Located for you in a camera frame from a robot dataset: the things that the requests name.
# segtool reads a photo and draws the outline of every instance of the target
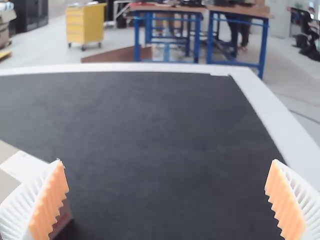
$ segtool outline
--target wooden board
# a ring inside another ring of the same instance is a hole
[[[208,5],[206,9],[209,11],[216,11],[222,13],[231,13],[231,14],[241,14],[241,15],[249,15],[253,17],[259,18],[271,18],[270,8],[268,6],[253,6],[253,7],[245,7],[245,6],[213,6]]]
[[[232,13],[249,15],[259,18],[271,18],[270,8],[268,6],[245,7],[236,5],[234,7],[207,5],[206,7],[188,7],[159,4],[159,5],[135,5],[131,6],[130,11],[166,11],[166,12],[186,12],[186,13],[204,13],[205,11],[217,11],[222,13]]]
[[[81,63],[115,63],[115,62],[134,62],[135,47],[125,47],[100,54],[81,58]],[[140,46],[140,58],[147,60],[152,58],[152,48]]]

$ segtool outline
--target black mat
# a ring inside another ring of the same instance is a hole
[[[280,240],[264,194],[282,159],[230,77],[1,77],[0,139],[66,166],[68,240]]]

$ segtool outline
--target wooden tabletop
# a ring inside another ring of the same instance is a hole
[[[130,7],[130,11],[166,11],[166,12],[189,12],[189,13],[204,13],[205,11],[217,11],[222,13],[232,13],[232,14],[241,14],[254,16],[259,18],[271,18],[270,9],[267,6],[254,6],[254,7],[245,7],[245,6],[214,6],[207,5],[206,7],[189,7],[189,6],[175,6],[167,4],[155,4],[155,5],[134,5]]]
[[[169,11],[169,12],[186,12],[186,13],[204,13],[204,7],[189,7],[189,6],[172,6],[167,4],[155,5],[133,5],[130,6],[131,11]]]
[[[272,18],[270,15],[270,8],[268,6],[253,6],[253,7],[245,7],[245,6],[214,6],[207,5],[206,9],[209,11],[216,11],[222,13],[231,13],[231,14],[241,14],[241,15],[249,15],[259,18]]]

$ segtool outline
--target blue metal frame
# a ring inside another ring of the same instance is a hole
[[[193,63],[199,62],[200,54],[200,31],[201,31],[201,13],[200,12],[183,12],[183,11],[169,11],[171,14],[179,14],[180,18],[172,17],[155,17],[156,13],[168,13],[168,11],[161,10],[136,10],[134,11],[134,61],[141,62],[140,57],[140,21],[144,21],[144,44],[164,44],[164,60],[160,62],[165,63],[190,63],[189,61],[170,61],[170,45],[185,46],[185,55],[190,56],[190,31],[191,22],[195,22],[195,36],[194,36],[194,50]],[[179,30],[179,36],[154,36],[154,29],[164,29],[163,27],[153,27],[153,21],[180,21],[181,26],[175,28]],[[187,35],[184,36],[184,22],[187,22]],[[161,39],[172,39],[174,41],[161,41]]]
[[[269,19],[264,17],[256,17],[250,16],[252,19],[259,19],[263,21],[263,24],[240,21],[240,20],[227,20],[221,19],[220,14],[224,14],[219,11],[209,11],[209,26],[208,26],[208,43],[207,43],[207,56],[206,63],[207,64],[220,64],[220,65],[234,65],[234,66],[243,66],[250,68],[257,68],[259,71],[259,78],[262,79],[264,76],[265,62],[266,62],[266,49],[267,49],[267,38],[268,38],[268,28],[269,28]],[[217,21],[217,31],[214,31],[214,22]],[[261,41],[261,50],[259,56],[259,63],[247,63],[240,62],[233,58],[226,50],[225,50],[225,42],[219,41],[219,30],[220,30],[220,22],[233,22],[239,24],[248,24],[248,25],[256,25],[262,27],[262,41]],[[216,46],[228,59],[227,61],[214,60],[212,57],[213,46]]]

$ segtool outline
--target blue table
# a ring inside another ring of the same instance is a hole
[[[266,49],[267,49],[267,38],[268,38],[268,28],[269,28],[269,14],[262,11],[257,11],[254,8],[247,7],[219,7],[219,6],[207,6],[209,10],[209,27],[208,27],[208,40],[207,40],[207,64],[220,64],[220,65],[234,65],[234,66],[244,66],[249,68],[257,68],[259,71],[259,78],[262,79],[264,75],[265,61],[266,61]],[[241,20],[227,20],[221,18],[221,15],[235,15],[235,16],[247,16],[252,19],[262,20],[262,24],[245,22]],[[217,30],[215,31],[215,21],[217,21]],[[234,22],[239,24],[256,25],[262,27],[262,41],[259,56],[259,63],[248,63],[237,61],[232,57],[227,48],[229,45],[225,42],[219,40],[219,30],[220,22]],[[212,57],[213,46],[218,47],[227,60],[215,60]]]
[[[201,17],[205,8],[168,6],[168,5],[136,5],[131,6],[130,10],[134,12],[134,61],[135,62],[165,62],[165,63],[188,63],[187,61],[170,61],[170,45],[180,45],[185,47],[185,56],[190,56],[190,32],[191,23],[195,23],[193,61],[189,63],[198,63],[200,54],[200,30]],[[156,14],[178,14],[180,17],[156,17]],[[163,44],[163,60],[142,60],[140,56],[140,25],[144,21],[144,44]],[[179,31],[178,36],[157,36],[154,30],[163,30],[163,27],[154,27],[153,21],[180,21],[181,25],[175,30]],[[187,22],[186,35],[184,35],[184,23]]]

